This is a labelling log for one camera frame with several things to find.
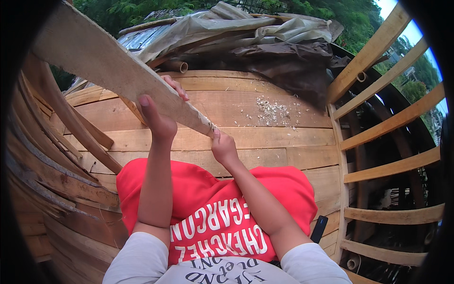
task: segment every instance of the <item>person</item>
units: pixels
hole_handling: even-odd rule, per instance
[[[186,91],[163,78],[184,101]],[[153,100],[136,103],[152,132],[147,159],[117,176],[130,237],[103,283],[351,283],[308,235],[317,207],[305,175],[294,167],[247,170],[234,139],[214,129],[212,154],[232,175],[219,181],[171,161],[174,120]],[[268,262],[277,259],[281,268]]]

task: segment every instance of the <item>wooden structure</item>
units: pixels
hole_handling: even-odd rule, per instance
[[[68,10],[67,5],[61,6],[60,12],[68,14],[66,17],[55,16],[51,23],[58,25],[53,28],[70,30],[47,33],[39,38],[32,49],[38,57],[31,54],[27,58],[14,90],[7,137],[8,182],[22,232],[36,260],[53,259],[64,283],[101,283],[110,262],[128,238],[121,221],[115,174],[130,160],[147,157],[151,133],[138,119],[137,109],[131,101],[133,97],[126,95],[131,90],[121,86],[127,79],[117,76],[110,80],[106,77],[111,72],[105,68],[90,73],[94,67],[90,64],[89,52],[81,50],[88,48],[91,44],[89,35],[99,34],[99,28],[84,26],[85,18],[77,18],[78,25],[71,25],[72,17],[79,15]],[[247,168],[292,165],[306,174],[318,206],[315,220],[319,215],[329,218],[320,246],[337,263],[345,250],[392,264],[420,265],[425,253],[400,252],[352,241],[346,236],[347,224],[353,220],[426,224],[442,217],[442,204],[405,211],[350,208],[359,194],[357,182],[412,171],[440,159],[436,147],[394,163],[356,172],[347,164],[347,149],[406,125],[444,97],[440,84],[415,104],[369,130],[352,137],[341,130],[339,118],[384,88],[427,49],[421,40],[388,73],[336,109],[334,103],[351,87],[357,74],[366,71],[383,54],[409,21],[398,5],[329,86],[328,112],[325,113],[313,111],[311,106],[251,73],[219,70],[168,73],[188,91],[192,105],[203,116],[235,138],[238,155]],[[86,33],[79,33],[81,25]],[[65,33],[76,35],[77,40],[71,40],[70,45],[64,43],[70,40],[64,37]],[[68,52],[77,56],[49,52],[57,43],[62,44],[59,47],[62,49],[72,46]],[[110,47],[103,47],[104,54],[109,54],[110,48],[112,52],[118,48],[117,45],[106,45]],[[154,72],[143,63],[126,53],[113,54],[111,56],[116,59],[124,56],[122,60],[129,62],[128,69],[141,74],[139,80],[153,78],[153,84],[160,84]],[[47,63],[41,60],[79,72],[101,86],[74,88],[63,97]],[[174,95],[167,89],[158,91],[163,95],[166,92],[168,96]],[[271,122],[264,120],[257,103],[265,100],[285,106],[288,116],[278,116]],[[186,105],[178,106],[178,111],[180,107],[188,110],[189,117],[191,111],[197,111]],[[205,122],[188,126],[208,134],[211,126]],[[172,159],[197,164],[220,179],[229,178],[229,173],[210,151],[210,138],[189,127],[178,124]],[[355,284],[374,283],[355,273],[348,274]]]

